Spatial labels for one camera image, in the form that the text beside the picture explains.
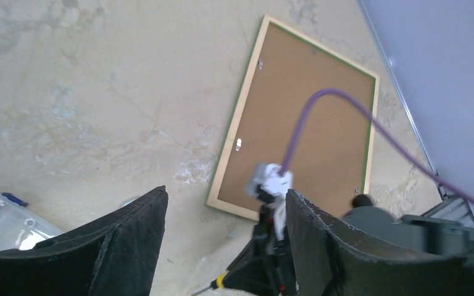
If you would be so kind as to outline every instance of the yellow tape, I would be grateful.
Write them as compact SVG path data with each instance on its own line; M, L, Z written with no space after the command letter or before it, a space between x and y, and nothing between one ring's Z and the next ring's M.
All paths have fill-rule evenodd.
M217 288L224 288L224 285L223 285L223 280L224 280L224 277L227 275L228 273L223 273L221 274L217 280L215 280L215 282L217 283Z

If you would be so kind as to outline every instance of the cork board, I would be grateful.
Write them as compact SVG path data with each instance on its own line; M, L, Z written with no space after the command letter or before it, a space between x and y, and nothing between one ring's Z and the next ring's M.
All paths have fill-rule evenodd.
M244 189L259 162L281 163L308 98L338 88L376 114L379 78L266 15L223 143L207 205L257 219ZM291 168L293 188L334 216L356 188L369 192L375 130L353 106L325 96L312 109Z

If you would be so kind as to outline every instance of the transparent plastic box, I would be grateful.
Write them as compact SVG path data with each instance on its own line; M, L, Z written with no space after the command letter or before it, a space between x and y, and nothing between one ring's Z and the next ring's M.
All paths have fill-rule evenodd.
M0 194L0 251L30 250L63 231Z

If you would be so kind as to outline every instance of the purple cable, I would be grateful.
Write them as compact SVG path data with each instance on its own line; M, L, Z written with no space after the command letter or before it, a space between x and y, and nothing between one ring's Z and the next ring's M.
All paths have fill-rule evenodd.
M368 118L369 120L372 121L372 123L375 125L379 133L381 133L386 140L395 148L397 151L401 153L404 158L406 158L409 162L413 163L420 171L422 171L424 174L426 174L428 177L430 177L432 180L436 181L438 184L443 185L444 187L448 188L450 191L453 193L461 196L463 199L471 202L474 204L474 196L470 195L467 192L464 192L462 189L458 188L457 186L453 185L452 183L440 178L437 176L435 173L433 173L431 170L429 170L427 167L425 167L423 164L421 164L416 158L414 158L410 152L406 151L406 148L404 148L402 145L400 145L395 138L393 138L388 130L386 130L382 124L373 117L372 113L368 111L364 106L357 100L355 100L352 96L350 96L348 93L340 90L340 89L333 89L333 88L327 88L327 89L321 89L317 91L313 96L310 97L308 102L306 102L306 105L304 106L304 109L301 112L301 116L299 117L299 122L297 123L296 129L293 131L293 134L291 136L291 140L289 142L288 149L286 150L285 157L283 159L283 163L281 166L281 169L279 170L279 175L282 176L289 168L291 164L291 160L293 158L293 155L295 154L295 150L297 148L297 144L299 142L299 139L301 138L302 130L304 129L304 125L306 124L306 120L308 119L308 116L310 115L310 111L312 110L312 107L314 106L315 102L320 99L323 96L326 96L327 94L335 94L345 100L347 100L350 104L352 104L357 110L364 115L364 117Z

